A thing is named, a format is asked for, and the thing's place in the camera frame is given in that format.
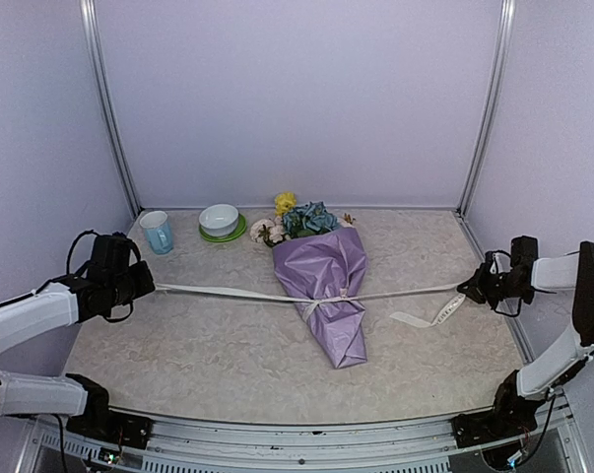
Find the cream printed ribbon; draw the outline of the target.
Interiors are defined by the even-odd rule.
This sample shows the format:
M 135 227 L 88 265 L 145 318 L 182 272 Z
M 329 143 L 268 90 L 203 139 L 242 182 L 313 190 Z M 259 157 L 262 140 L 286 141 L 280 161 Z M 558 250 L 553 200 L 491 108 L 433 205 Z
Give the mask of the cream printed ribbon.
M 445 286 L 428 287 L 423 289 L 406 290 L 398 292 L 388 292 L 379 294 L 367 294 L 358 296 L 348 296 L 342 293 L 340 296 L 330 298 L 298 298 L 280 295 L 268 295 L 253 291 L 247 291 L 229 287 L 204 287 L 204 286 L 184 286 L 173 284 L 156 284 L 156 290 L 160 292 L 178 292 L 192 295 L 211 296 L 211 297 L 225 297 L 233 299 L 244 299 L 251 301 L 273 302 L 273 303 L 290 303 L 290 304 L 304 304 L 304 309 L 300 314 L 304 322 L 308 322 L 314 311 L 323 304 L 339 304 L 339 303 L 363 303 L 365 301 L 406 298 L 435 295 L 441 293 L 452 292 L 456 289 L 456 284 Z M 447 304 L 445 304 L 433 318 L 431 322 L 420 319 L 403 311 L 395 311 L 390 314 L 390 317 L 411 325 L 416 328 L 431 328 L 442 324 L 447 320 L 457 309 L 465 302 L 466 296 L 458 293 Z

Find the white ceramic bowl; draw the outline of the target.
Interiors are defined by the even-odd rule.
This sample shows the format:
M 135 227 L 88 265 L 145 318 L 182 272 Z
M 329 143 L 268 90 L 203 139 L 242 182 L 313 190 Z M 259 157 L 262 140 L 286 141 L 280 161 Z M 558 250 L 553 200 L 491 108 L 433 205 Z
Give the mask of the white ceramic bowl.
M 216 204 L 201 212 L 199 225 L 210 237 L 225 237 L 235 230 L 238 220 L 239 212 L 233 205 Z

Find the green plate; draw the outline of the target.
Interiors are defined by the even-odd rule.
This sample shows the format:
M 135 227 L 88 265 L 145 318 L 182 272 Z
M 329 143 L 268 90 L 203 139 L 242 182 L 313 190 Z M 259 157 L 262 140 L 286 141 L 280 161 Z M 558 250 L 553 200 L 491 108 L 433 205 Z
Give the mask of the green plate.
M 235 239 L 238 239 L 239 237 L 241 237 L 247 229 L 247 221 L 246 218 L 240 214 L 238 216 L 238 221 L 237 221 L 237 225 L 234 228 L 234 230 L 229 233 L 228 235 L 225 236 L 211 236 L 209 235 L 202 226 L 199 227 L 199 234 L 202 237 L 202 239 L 208 241 L 208 242 L 213 242 L 213 243 L 221 243 L 221 242 L 229 242 L 229 241 L 233 241 Z

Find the purple wrapping paper sheet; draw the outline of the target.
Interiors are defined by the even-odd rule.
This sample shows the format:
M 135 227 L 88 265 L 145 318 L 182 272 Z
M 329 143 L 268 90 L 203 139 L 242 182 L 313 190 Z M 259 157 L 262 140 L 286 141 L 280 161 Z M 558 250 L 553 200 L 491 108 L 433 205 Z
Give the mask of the purple wrapping paper sheet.
M 278 244 L 274 272 L 310 333 L 335 369 L 367 361 L 362 322 L 365 307 L 355 297 L 367 269 L 356 229 L 341 228 Z

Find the pink fake rose stems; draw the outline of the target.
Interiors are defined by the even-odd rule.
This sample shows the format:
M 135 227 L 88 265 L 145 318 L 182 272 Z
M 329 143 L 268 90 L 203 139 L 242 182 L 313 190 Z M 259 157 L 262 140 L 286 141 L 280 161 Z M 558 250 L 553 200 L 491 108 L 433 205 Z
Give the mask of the pink fake rose stems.
M 337 217 L 337 219 L 340 224 L 339 229 L 352 228 L 356 222 L 350 214 L 344 214 L 341 217 Z M 261 219 L 255 222 L 251 227 L 249 234 L 254 242 L 264 243 L 269 247 L 274 247 L 288 240 L 292 240 L 284 230 L 282 217 L 277 217 L 273 222 L 268 219 Z

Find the blue fake flower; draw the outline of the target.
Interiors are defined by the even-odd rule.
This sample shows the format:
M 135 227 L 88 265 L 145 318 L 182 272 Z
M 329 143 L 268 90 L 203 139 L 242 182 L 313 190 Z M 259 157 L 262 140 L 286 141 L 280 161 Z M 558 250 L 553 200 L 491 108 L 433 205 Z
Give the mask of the blue fake flower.
M 337 217 L 322 201 L 295 206 L 282 217 L 282 224 L 292 239 L 325 235 L 340 228 Z

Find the yellow fake flower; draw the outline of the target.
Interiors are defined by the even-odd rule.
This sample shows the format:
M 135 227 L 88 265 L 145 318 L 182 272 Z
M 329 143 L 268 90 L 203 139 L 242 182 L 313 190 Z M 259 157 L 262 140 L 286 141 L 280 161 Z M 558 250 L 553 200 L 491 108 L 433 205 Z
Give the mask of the yellow fake flower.
M 275 197 L 274 203 L 275 215 L 283 217 L 297 205 L 297 198 L 293 192 L 283 192 Z

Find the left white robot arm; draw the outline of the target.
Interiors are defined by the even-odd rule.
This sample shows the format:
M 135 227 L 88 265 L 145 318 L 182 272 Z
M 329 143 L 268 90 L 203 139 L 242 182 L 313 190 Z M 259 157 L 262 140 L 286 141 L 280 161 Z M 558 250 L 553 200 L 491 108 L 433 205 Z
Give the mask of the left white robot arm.
M 114 324 L 155 289 L 137 244 L 123 233 L 90 233 L 90 257 L 77 270 L 0 303 L 0 417 L 51 414 L 68 430 L 101 439 L 120 431 L 108 391 L 82 374 L 65 374 L 78 325 Z

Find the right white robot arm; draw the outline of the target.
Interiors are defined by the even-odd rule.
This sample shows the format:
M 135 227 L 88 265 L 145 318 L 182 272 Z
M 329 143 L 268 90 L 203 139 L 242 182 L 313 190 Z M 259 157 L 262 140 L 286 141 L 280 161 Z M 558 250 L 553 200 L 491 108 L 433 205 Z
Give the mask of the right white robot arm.
M 490 409 L 453 419 L 454 433 L 465 444 L 535 430 L 538 409 L 594 357 L 594 242 L 583 241 L 563 256 L 542 257 L 536 238 L 518 236 L 505 252 L 509 263 L 505 271 L 496 267 L 500 255 L 498 250 L 487 252 L 457 292 L 492 311 L 507 300 L 524 307 L 538 295 L 570 293 L 571 316 L 553 343 L 499 385 Z

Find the light blue mug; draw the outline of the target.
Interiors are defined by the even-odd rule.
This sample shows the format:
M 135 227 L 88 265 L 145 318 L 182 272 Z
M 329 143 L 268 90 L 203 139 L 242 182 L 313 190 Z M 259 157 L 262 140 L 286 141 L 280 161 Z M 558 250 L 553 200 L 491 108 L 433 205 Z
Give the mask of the light blue mug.
M 151 211 L 139 219 L 139 225 L 153 253 L 163 255 L 173 250 L 173 236 L 165 211 Z

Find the aluminium front rail frame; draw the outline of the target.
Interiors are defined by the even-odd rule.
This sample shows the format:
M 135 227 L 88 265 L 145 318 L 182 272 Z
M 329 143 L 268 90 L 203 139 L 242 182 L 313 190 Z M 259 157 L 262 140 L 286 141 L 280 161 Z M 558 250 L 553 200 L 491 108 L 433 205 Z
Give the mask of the aluminium front rail frame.
M 564 396 L 537 413 L 537 430 L 460 441 L 450 415 L 344 425 L 254 425 L 150 415 L 141 447 L 25 423 L 17 472 L 589 472 Z

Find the left aluminium corner post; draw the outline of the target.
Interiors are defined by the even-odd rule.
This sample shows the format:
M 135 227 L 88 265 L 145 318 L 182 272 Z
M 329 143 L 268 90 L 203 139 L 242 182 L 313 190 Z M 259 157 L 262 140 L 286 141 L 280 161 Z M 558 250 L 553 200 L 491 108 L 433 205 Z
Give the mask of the left aluminium corner post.
M 121 134 L 115 116 L 112 94 L 106 76 L 105 60 L 99 34 L 96 2 L 94 0 L 81 0 L 79 5 L 105 132 L 129 212 L 132 218 L 136 219 L 143 208 L 125 156 L 125 150 L 123 148 Z

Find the aluminium corner post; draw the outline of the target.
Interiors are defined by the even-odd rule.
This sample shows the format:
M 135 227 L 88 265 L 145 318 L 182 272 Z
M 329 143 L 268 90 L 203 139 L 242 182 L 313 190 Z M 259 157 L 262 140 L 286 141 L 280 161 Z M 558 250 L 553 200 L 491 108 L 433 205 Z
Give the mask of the aluminium corner post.
M 94 0 L 81 0 L 79 5 L 105 132 L 129 212 L 132 218 L 136 219 L 143 208 L 125 156 L 125 150 L 123 148 L 121 134 L 115 116 L 112 94 L 106 76 L 105 60 L 99 34 L 96 2 Z
M 494 127 L 495 114 L 498 109 L 500 90 L 512 36 L 516 2 L 514 0 L 503 0 L 500 7 L 501 10 L 496 34 L 495 52 L 480 128 L 475 141 L 472 162 L 457 207 L 458 215 L 462 220 L 466 220 L 470 213 L 474 194 L 480 182 L 482 167 Z

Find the right aluminium corner post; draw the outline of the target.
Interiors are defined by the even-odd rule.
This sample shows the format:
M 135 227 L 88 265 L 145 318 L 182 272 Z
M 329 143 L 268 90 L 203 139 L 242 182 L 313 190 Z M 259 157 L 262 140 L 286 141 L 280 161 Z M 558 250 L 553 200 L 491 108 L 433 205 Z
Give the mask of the right aluminium corner post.
M 457 207 L 458 215 L 462 220 L 466 220 L 470 213 L 474 194 L 480 182 L 482 167 L 494 127 L 495 114 L 498 109 L 500 90 L 512 36 L 516 2 L 514 0 L 503 0 L 500 7 L 501 10 L 496 34 L 495 52 L 480 128 L 475 141 L 472 162 Z

